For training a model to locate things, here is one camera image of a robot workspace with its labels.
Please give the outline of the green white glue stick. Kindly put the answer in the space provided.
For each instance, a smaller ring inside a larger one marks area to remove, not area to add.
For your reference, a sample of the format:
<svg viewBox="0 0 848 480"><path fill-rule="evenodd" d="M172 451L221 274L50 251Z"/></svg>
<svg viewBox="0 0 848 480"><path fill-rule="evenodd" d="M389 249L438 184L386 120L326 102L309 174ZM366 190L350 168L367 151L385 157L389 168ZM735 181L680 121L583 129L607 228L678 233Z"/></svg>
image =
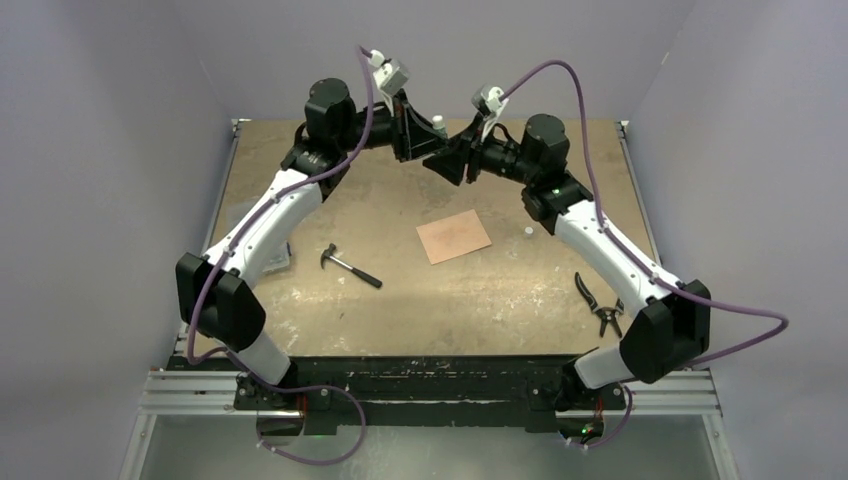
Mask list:
<svg viewBox="0 0 848 480"><path fill-rule="evenodd" d="M431 118L433 129L441 136L447 137L446 124L442 115L434 115Z"/></svg>

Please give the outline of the brown envelope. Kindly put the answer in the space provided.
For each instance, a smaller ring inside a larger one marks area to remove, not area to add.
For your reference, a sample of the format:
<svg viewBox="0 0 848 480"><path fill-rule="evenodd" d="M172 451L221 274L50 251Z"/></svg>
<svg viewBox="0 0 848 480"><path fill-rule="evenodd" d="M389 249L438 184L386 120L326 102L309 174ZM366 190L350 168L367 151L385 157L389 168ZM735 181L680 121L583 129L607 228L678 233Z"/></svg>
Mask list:
<svg viewBox="0 0 848 480"><path fill-rule="evenodd" d="M431 265L492 245L474 209L420 225L416 232Z"/></svg>

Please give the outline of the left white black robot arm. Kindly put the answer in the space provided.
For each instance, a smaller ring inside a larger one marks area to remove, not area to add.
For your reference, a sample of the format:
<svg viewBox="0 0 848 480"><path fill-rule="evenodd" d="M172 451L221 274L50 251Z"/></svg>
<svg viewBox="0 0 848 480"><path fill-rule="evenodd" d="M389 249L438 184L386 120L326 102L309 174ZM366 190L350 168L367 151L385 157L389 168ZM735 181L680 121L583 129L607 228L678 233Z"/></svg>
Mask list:
<svg viewBox="0 0 848 480"><path fill-rule="evenodd" d="M404 90L369 95L357 110L345 82L314 83L305 121L268 189L217 244L176 264L179 312L189 333L221 349L261 378L259 395L272 408L297 399L290 358L264 330L266 312L253 290L263 269L297 226L331 195L365 149L392 147L397 159L426 156L447 139L445 120L417 112Z"/></svg>

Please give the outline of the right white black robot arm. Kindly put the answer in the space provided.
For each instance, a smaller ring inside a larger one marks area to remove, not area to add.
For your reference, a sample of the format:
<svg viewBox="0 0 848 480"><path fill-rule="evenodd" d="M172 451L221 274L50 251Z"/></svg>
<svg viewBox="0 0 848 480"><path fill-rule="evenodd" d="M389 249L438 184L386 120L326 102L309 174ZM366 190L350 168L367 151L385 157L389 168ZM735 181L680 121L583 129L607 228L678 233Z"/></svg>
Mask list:
<svg viewBox="0 0 848 480"><path fill-rule="evenodd" d="M708 289L681 282L651 263L597 208L567 169L570 141L561 120L532 116L520 141L483 138L482 119L448 140L424 166L450 183L489 172L522 184L524 208L605 280L633 322L617 344L580 356L565 369L564 399L584 407L601 387L635 379L653 383L704 353L709 345Z"/></svg>

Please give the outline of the small black hammer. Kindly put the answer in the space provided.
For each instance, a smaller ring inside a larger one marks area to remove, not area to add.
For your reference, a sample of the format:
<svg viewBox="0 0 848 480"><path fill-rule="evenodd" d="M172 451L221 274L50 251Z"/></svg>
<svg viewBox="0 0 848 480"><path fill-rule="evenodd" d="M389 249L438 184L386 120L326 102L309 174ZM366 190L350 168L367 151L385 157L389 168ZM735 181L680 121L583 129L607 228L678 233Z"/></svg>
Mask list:
<svg viewBox="0 0 848 480"><path fill-rule="evenodd" d="M323 252L321 253L321 256L320 256L320 267L321 267L321 269L324 269L325 263L327 261L330 261L332 263L339 265L343 269L349 271L351 274L353 274L354 276L356 276L360 280L364 281L365 283L369 284L370 286L372 286L376 289L382 288L383 282L381 280L379 280L376 277L362 271L359 268L353 267L353 266L349 265L348 263L340 260L336 256L336 252L337 252L337 246L334 243L330 243L328 245L328 247L323 250Z"/></svg>

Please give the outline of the clear plastic organizer box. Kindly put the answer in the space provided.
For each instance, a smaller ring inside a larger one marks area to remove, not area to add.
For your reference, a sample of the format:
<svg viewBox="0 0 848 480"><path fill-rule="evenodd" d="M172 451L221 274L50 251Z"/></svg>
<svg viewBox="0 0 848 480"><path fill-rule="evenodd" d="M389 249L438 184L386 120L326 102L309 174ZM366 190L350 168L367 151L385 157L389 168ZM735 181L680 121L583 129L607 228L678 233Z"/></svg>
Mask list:
<svg viewBox="0 0 848 480"><path fill-rule="evenodd" d="M288 269L291 264L291 256L291 245L289 242L284 242L274 250L262 272L265 275L270 275Z"/></svg>

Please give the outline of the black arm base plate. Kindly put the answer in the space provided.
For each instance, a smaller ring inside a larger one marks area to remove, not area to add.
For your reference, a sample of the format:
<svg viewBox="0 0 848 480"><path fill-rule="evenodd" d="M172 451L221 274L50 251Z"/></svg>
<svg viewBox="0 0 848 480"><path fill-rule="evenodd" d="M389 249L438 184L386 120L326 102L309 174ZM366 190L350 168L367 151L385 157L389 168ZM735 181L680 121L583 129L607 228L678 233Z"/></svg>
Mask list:
<svg viewBox="0 0 848 480"><path fill-rule="evenodd" d="M292 413L308 435L342 425L515 427L555 433L570 416L596 408L621 413L623 391L579 393L565 374L570 355L300 356L271 390L248 375L236 380L234 407Z"/></svg>

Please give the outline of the aluminium frame rail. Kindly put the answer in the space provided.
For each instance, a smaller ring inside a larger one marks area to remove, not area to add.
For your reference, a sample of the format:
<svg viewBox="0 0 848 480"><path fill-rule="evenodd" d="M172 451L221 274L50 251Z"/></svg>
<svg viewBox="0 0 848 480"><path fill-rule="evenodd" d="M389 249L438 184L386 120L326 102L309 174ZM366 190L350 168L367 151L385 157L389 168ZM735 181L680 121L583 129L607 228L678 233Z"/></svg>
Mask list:
<svg viewBox="0 0 848 480"><path fill-rule="evenodd" d="M238 375L231 371L153 371L140 411L150 415L252 415L262 408L239 404ZM634 415L705 416L722 413L711 373L678 371L653 383L631 382Z"/></svg>

